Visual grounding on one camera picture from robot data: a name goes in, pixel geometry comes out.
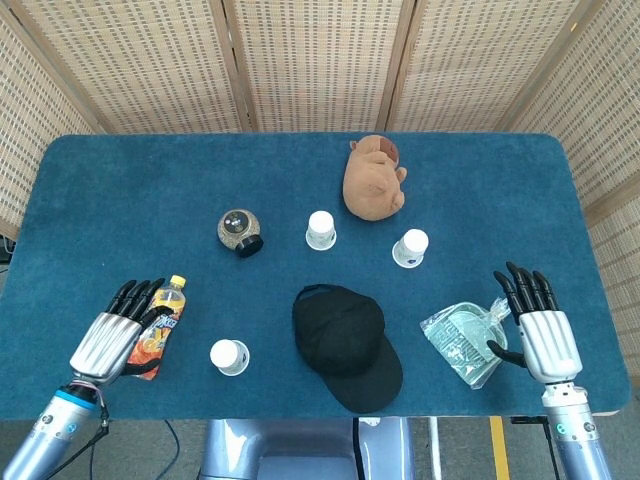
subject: woven wall panel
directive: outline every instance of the woven wall panel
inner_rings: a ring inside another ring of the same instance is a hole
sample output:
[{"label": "woven wall panel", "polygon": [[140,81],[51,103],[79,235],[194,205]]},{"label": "woven wall panel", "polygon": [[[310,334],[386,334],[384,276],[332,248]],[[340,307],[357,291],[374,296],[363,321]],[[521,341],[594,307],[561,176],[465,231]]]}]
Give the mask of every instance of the woven wall panel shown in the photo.
[{"label": "woven wall panel", "polygon": [[265,131],[373,130],[402,0],[233,0]]},{"label": "woven wall panel", "polygon": [[493,129],[577,3],[430,1],[390,129]]},{"label": "woven wall panel", "polygon": [[0,234],[16,238],[42,154],[91,127],[0,19]]},{"label": "woven wall panel", "polygon": [[206,0],[22,3],[117,132],[240,129]]},{"label": "woven wall panel", "polygon": [[627,357],[626,359],[627,369],[629,370],[629,375],[632,375],[635,382],[640,380],[638,372],[640,372],[640,356]]},{"label": "woven wall panel", "polygon": [[640,356],[640,198],[591,227],[590,234],[622,351]]},{"label": "woven wall panel", "polygon": [[640,2],[610,0],[515,130],[563,143],[583,207],[640,170]]}]

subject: white cup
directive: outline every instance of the white cup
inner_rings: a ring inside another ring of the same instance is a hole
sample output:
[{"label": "white cup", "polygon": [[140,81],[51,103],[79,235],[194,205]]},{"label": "white cup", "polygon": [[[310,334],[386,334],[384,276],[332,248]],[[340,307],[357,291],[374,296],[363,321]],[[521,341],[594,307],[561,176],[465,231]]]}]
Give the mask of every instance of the white cup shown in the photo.
[{"label": "white cup", "polygon": [[305,235],[307,244],[314,250],[329,250],[336,243],[336,229],[329,212],[318,210],[309,217],[309,226]]},{"label": "white cup", "polygon": [[235,377],[249,366],[249,349],[240,340],[218,340],[209,352],[213,363],[223,375]]},{"label": "white cup", "polygon": [[393,259],[402,268],[415,268],[422,263],[429,246],[429,237],[422,230],[412,228],[396,242],[391,250]]}]

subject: yellow bottle cap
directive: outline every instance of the yellow bottle cap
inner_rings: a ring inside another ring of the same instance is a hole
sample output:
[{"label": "yellow bottle cap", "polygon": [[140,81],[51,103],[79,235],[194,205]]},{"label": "yellow bottle cap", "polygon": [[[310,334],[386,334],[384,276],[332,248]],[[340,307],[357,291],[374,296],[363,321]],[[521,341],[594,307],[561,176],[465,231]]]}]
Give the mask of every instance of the yellow bottle cap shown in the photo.
[{"label": "yellow bottle cap", "polygon": [[184,284],[187,283],[187,281],[184,279],[184,277],[181,277],[180,275],[173,275],[171,277],[170,282],[171,283],[175,283],[180,288],[184,287]]}]

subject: blue table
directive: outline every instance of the blue table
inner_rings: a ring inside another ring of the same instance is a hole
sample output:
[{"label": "blue table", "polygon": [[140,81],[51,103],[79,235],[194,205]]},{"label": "blue table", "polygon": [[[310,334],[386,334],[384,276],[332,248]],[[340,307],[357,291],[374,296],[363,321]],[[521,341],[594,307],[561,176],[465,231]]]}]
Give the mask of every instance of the blue table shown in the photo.
[{"label": "blue table", "polygon": [[[542,387],[501,365],[471,391],[419,322],[460,301],[489,306],[506,260],[543,271],[572,321],[594,411],[621,408],[630,385],[567,159],[532,134],[390,133],[409,170],[405,207],[378,223],[341,199],[353,133],[66,136],[48,149],[0,301],[0,418],[34,418],[70,379],[69,358],[116,288],[187,278],[187,307],[153,382],[123,378],[106,395],[119,418],[349,416],[297,354],[291,305],[305,285],[376,298],[404,367],[380,415],[533,415]],[[252,210],[265,247],[239,259],[216,236],[228,209]],[[312,251],[310,213],[333,213],[337,244]],[[391,247],[408,228],[430,237],[405,270]],[[513,321],[505,324],[519,349]],[[243,340],[248,370],[209,362],[220,338]]]}]

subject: brown plush toy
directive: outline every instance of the brown plush toy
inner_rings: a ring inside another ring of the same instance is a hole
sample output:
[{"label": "brown plush toy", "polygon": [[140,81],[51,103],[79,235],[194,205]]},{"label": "brown plush toy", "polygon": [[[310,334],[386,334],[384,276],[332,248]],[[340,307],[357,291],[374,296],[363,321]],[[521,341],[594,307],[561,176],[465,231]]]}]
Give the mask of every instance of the brown plush toy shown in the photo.
[{"label": "brown plush toy", "polygon": [[398,168],[398,149],[388,138],[369,135],[351,142],[342,195],[354,215],[369,221],[390,217],[404,205],[400,184],[407,169]]}]

